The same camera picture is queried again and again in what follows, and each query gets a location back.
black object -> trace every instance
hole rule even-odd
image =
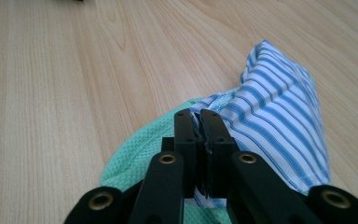
[[[145,179],[132,188],[86,193],[65,223],[182,223],[184,198],[195,188],[227,198],[232,223],[358,223],[358,199],[332,186],[289,187],[259,155],[239,151],[220,116],[201,110],[196,129],[189,109],[174,115],[174,137],[162,139]]]

cloth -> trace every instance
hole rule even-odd
[[[202,108],[219,113],[240,150],[262,156],[290,188],[306,193],[330,181],[313,80],[304,67],[262,41],[250,52],[238,88],[190,100],[143,127],[106,165],[101,185],[126,190],[142,180],[161,138],[173,136],[173,114],[188,107],[193,114]],[[205,199],[196,191],[186,200],[185,223],[230,223],[225,205],[225,199]]]

table surface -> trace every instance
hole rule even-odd
[[[60,223],[139,128],[239,85],[267,39],[314,77],[358,197],[358,1],[0,1],[0,223]]]

blue striped cloth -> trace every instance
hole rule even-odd
[[[220,114],[243,151],[262,156],[286,184],[299,192],[330,181],[318,97],[308,71],[268,41],[247,58],[238,88],[214,94],[190,107]],[[205,199],[198,191],[187,203],[223,207],[225,199]]]

